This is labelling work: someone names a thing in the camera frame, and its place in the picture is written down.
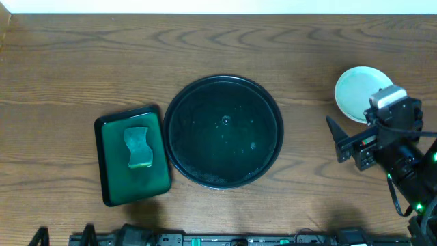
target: white wall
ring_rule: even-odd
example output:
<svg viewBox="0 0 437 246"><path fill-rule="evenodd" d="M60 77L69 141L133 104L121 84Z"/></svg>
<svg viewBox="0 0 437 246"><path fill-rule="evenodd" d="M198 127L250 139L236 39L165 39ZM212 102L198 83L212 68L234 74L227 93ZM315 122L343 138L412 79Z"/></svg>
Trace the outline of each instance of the white wall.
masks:
<svg viewBox="0 0 437 246"><path fill-rule="evenodd" d="M437 14L437 0L0 0L19 13Z"/></svg>

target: wooden table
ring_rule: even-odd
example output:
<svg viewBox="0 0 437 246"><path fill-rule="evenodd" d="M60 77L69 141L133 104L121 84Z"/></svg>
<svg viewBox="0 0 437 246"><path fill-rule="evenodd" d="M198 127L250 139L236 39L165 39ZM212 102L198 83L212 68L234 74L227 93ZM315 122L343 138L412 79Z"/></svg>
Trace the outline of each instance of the wooden table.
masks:
<svg viewBox="0 0 437 246"><path fill-rule="evenodd" d="M134 223L158 232L407 234L383 171L337 163L324 117L350 134L364 129L341 114L333 90L348 68L373 66L423 101L425 130L436 130L436 40L437 16L14 15L0 53L0 245L26 245L42 225L52 245L67 245L86 223L98 232ZM276 163L226 191L171 167L170 192L106 207L94 120L150 103L165 112L211 74L248 77L273 95L285 125Z"/></svg>

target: water droplet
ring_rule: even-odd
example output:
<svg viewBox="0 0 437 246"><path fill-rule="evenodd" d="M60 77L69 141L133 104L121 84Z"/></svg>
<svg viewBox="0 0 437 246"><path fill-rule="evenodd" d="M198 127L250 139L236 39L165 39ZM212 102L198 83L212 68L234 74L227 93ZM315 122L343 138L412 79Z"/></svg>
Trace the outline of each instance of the water droplet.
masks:
<svg viewBox="0 0 437 246"><path fill-rule="evenodd" d="M228 124L231 122L231 118L230 118L228 115L225 115L225 116L223 116L223 117L221 118L221 122L222 122L224 125L228 125Z"/></svg>

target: green sponge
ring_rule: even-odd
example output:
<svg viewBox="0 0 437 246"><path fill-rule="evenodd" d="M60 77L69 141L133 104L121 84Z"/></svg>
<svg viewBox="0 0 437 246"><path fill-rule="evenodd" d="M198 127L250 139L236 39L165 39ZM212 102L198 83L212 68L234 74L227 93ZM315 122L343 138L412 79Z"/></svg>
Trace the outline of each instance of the green sponge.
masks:
<svg viewBox="0 0 437 246"><path fill-rule="evenodd" d="M145 140L147 130L147 127L132 127L124 130L124 142L130 150L129 168L152 165L153 152Z"/></svg>

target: dark green plate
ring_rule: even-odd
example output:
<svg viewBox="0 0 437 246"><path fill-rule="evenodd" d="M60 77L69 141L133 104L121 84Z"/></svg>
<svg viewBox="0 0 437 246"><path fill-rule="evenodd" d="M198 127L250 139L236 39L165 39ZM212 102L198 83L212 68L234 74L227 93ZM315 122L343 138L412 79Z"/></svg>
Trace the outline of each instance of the dark green plate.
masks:
<svg viewBox="0 0 437 246"><path fill-rule="evenodd" d="M240 187L266 173L278 157L281 112L272 96L249 79L206 77L173 99L163 141L171 162L193 182Z"/></svg>

